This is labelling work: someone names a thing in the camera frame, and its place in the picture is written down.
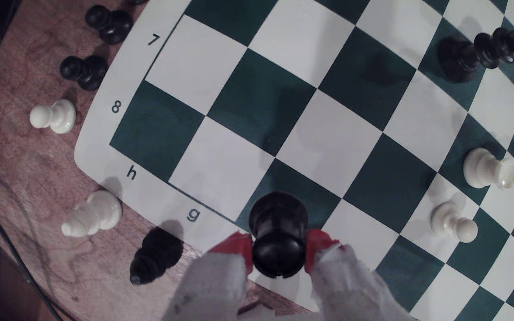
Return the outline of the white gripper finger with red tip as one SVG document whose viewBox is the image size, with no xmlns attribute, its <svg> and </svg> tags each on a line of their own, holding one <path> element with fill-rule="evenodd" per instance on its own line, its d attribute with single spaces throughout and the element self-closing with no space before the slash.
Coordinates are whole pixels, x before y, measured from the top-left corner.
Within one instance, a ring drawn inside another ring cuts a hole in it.
<svg viewBox="0 0 514 321">
<path fill-rule="evenodd" d="M 318 229 L 307 231 L 305 242 L 304 269 L 324 320 L 413 320 L 350 244 Z"/>
<path fill-rule="evenodd" d="M 234 232 L 192 261 L 164 313 L 164 320 L 238 320 L 253 271 L 253 240 Z"/>
</svg>

